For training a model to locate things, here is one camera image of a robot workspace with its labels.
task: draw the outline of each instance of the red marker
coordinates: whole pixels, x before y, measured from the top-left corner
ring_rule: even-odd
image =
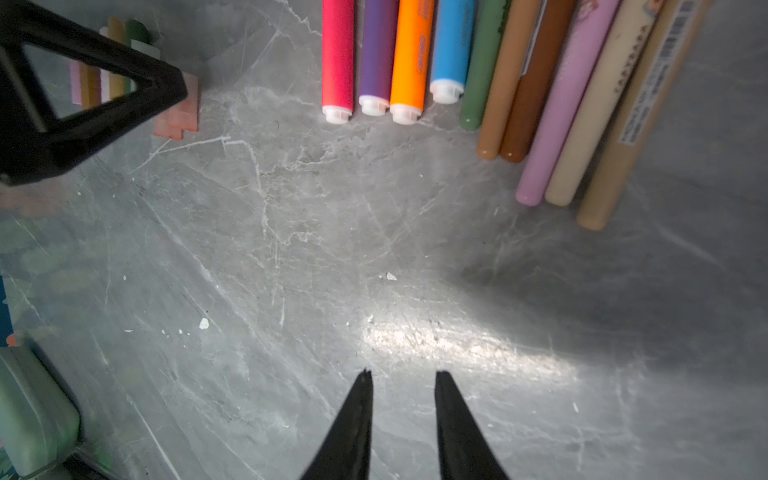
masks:
[[[355,0],[323,0],[323,113],[345,124],[353,109]]]

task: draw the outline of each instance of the pink pen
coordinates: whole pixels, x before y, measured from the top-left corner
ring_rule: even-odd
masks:
[[[620,1],[581,0],[515,194],[521,204],[533,207],[544,197]]]

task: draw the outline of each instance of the black triangular bracket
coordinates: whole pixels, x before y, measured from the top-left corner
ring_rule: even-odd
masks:
[[[373,378],[369,370],[363,370],[301,480],[366,480],[372,416]]]
[[[435,376],[435,408],[443,480],[507,480],[448,372]]]
[[[137,90],[58,119],[23,45],[132,78]],[[178,68],[26,0],[0,2],[0,181],[61,175],[187,96]]]

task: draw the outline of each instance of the white marker cap end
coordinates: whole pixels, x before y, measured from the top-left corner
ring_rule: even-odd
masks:
[[[349,121],[352,111],[348,108],[337,107],[335,105],[326,105],[323,107],[323,113],[330,124],[342,125]]]
[[[394,122],[400,125],[413,125],[422,114],[418,108],[404,104],[394,104],[389,107],[389,111],[392,113]]]
[[[373,95],[360,95],[358,102],[362,112],[372,117],[381,117],[389,107],[387,100],[381,97],[374,97]]]
[[[464,93],[464,85],[457,81],[443,78],[435,80],[429,84],[429,91],[432,92],[432,100],[436,104],[454,104]]]

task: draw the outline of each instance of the purple marker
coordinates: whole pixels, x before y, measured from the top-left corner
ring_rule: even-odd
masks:
[[[398,0],[366,0],[358,102],[366,115],[379,117],[389,107],[395,61]]]
[[[515,198],[529,207],[541,203],[576,110],[621,0],[582,0],[528,152]]]

